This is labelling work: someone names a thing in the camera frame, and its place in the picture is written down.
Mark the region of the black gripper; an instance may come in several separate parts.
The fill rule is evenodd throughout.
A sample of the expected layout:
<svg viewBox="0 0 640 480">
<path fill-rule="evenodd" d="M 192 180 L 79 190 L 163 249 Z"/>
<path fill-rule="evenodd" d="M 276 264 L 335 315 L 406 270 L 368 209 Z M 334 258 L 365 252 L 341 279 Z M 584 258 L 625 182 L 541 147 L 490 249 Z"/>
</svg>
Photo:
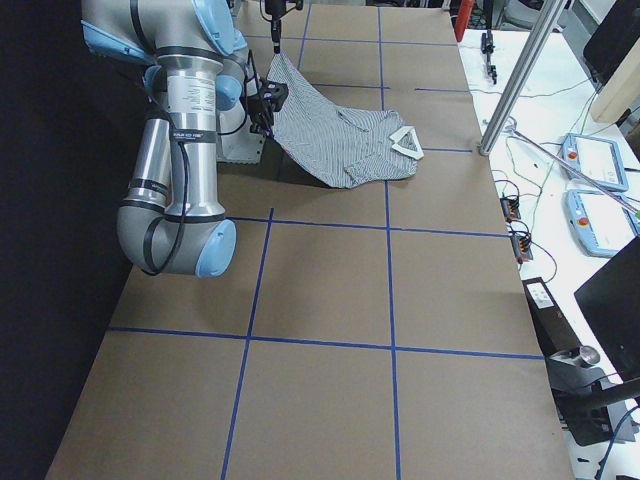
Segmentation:
<svg viewBox="0 0 640 480">
<path fill-rule="evenodd" d="M 273 44 L 273 53 L 280 54 L 281 53 L 281 34 L 282 34 L 282 13 L 275 12 L 270 13 L 270 33 L 271 40 Z"/>
<path fill-rule="evenodd" d="M 265 131 L 266 136 L 273 136 L 274 112 L 268 111 L 261 103 L 259 95 L 251 95 L 247 98 L 247 111 L 251 120 L 250 132 L 261 135 Z"/>
</svg>

